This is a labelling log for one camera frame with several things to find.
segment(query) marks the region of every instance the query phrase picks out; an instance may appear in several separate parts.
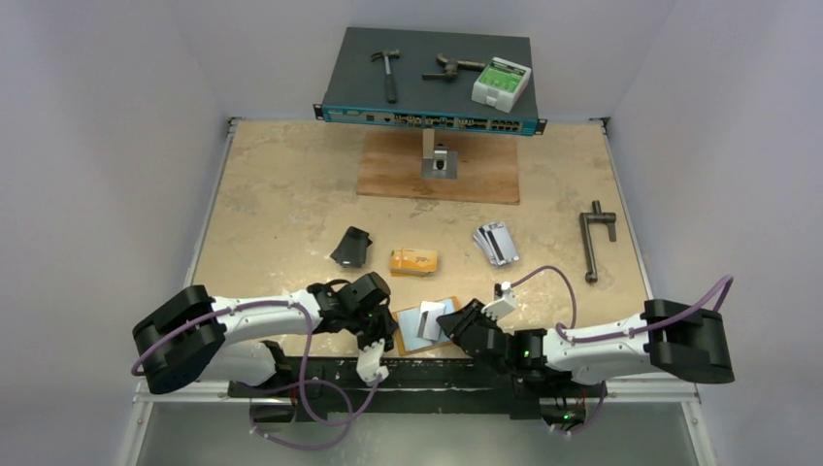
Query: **yellow box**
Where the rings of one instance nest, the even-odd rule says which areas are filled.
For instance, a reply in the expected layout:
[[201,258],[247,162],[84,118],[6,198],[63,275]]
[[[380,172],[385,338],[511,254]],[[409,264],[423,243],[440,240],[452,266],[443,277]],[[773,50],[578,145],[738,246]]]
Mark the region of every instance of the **yellow box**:
[[436,250],[399,248],[391,252],[388,268],[393,277],[425,276],[437,271],[437,261]]

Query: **hammer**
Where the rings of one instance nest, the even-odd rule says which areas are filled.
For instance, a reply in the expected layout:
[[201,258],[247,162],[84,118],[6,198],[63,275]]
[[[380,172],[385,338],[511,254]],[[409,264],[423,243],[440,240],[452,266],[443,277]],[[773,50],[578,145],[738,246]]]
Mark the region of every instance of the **hammer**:
[[386,102],[394,104],[397,102],[397,87],[394,84],[394,76],[391,74],[391,67],[388,64],[389,58],[400,58],[400,50],[383,50],[372,53],[372,61],[383,57],[386,67],[385,92]]

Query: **hammer head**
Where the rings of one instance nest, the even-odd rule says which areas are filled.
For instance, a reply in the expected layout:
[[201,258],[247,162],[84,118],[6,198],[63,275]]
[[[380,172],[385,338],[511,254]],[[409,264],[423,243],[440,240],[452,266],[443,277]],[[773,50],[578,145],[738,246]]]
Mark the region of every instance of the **hammer head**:
[[383,58],[384,56],[389,58],[400,58],[400,49],[376,51],[372,53],[372,61],[375,61],[378,58]]

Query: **metal plate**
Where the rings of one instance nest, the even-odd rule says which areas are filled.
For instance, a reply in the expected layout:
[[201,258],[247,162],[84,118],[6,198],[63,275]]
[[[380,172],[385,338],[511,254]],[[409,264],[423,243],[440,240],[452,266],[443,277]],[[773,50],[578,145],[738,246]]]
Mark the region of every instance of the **metal plate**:
[[435,170],[433,158],[420,162],[420,177],[435,180],[457,180],[457,151],[450,150],[445,156],[445,170]]

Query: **t-shaped handle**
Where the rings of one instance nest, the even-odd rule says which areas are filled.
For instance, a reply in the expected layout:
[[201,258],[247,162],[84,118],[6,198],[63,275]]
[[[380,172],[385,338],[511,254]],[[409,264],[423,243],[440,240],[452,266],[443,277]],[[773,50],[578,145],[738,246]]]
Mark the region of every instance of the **t-shaped handle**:
[[617,222],[617,214],[614,212],[603,212],[600,201],[592,201],[592,212],[580,213],[580,233],[583,237],[583,248],[586,252],[586,265],[589,270],[586,272],[586,282],[595,283],[597,281],[597,261],[594,258],[594,248],[592,247],[591,232],[589,223],[605,223],[609,230],[609,241],[617,241],[617,229],[614,224]]

